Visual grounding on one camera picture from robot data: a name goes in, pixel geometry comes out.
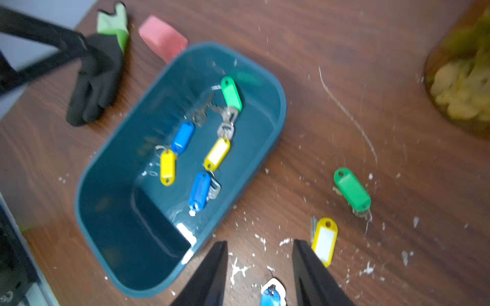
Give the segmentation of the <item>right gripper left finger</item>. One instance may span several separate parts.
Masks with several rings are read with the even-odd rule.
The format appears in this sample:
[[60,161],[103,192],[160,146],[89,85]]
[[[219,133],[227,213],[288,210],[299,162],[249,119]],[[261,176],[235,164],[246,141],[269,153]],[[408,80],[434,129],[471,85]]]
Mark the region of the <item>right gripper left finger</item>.
[[223,305],[227,265],[227,241],[215,242],[171,306]]

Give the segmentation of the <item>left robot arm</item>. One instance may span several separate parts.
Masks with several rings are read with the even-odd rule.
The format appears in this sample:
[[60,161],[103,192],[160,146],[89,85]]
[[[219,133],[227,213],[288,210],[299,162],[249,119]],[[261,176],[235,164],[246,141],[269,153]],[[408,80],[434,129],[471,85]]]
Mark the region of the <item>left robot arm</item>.
[[[47,75],[78,58],[91,55],[85,36],[7,7],[1,7],[1,33],[50,45],[57,52],[16,70],[1,54],[1,95]],[[21,302],[38,274],[27,255],[1,199],[1,305]]]

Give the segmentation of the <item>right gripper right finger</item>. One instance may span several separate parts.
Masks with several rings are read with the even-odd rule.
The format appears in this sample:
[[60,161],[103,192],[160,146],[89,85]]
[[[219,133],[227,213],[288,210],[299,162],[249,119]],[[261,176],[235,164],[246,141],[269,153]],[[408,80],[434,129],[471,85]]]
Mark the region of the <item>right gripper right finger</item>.
[[294,240],[292,264],[298,305],[353,305],[305,240]]

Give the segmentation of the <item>blue tag key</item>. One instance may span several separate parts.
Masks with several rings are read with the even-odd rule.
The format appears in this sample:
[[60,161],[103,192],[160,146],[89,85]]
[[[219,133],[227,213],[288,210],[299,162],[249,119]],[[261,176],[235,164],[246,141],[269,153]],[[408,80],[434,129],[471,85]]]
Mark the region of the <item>blue tag key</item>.
[[195,126],[191,121],[186,121],[180,126],[171,144],[171,149],[174,153],[180,155],[186,150],[194,130]]
[[200,172],[195,177],[191,189],[188,206],[191,217],[196,216],[207,205],[209,200],[215,200],[222,189],[213,172]]
[[271,278],[261,289],[260,306],[286,306],[286,290],[277,278]]

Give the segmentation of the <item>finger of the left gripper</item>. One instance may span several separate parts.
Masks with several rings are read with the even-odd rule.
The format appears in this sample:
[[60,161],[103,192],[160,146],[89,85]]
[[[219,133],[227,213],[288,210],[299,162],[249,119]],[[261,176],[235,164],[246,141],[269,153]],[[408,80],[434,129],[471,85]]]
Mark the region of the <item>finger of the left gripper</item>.
[[1,33],[57,48],[58,52],[20,70],[1,55],[1,95],[88,53],[83,34],[1,7]]

